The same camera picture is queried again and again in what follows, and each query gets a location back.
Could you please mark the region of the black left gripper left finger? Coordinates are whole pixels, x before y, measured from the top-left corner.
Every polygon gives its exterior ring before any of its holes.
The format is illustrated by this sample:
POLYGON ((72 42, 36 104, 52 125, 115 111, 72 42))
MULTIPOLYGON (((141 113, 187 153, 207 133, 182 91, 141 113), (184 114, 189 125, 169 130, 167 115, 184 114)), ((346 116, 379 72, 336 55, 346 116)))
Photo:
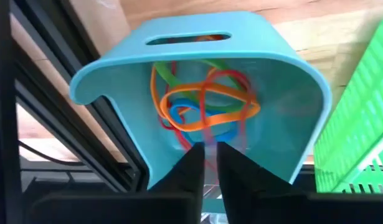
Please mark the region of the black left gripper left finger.
POLYGON ((150 192, 201 192, 204 183, 205 144, 195 143, 150 192))

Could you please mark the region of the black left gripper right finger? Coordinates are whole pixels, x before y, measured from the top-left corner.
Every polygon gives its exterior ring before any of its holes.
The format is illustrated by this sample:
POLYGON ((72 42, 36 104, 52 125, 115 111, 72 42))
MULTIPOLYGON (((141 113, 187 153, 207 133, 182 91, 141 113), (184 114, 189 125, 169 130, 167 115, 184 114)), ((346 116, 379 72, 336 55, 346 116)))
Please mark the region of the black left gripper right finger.
POLYGON ((217 170, 220 186, 258 194, 301 194, 302 191, 225 142, 217 143, 217 170))

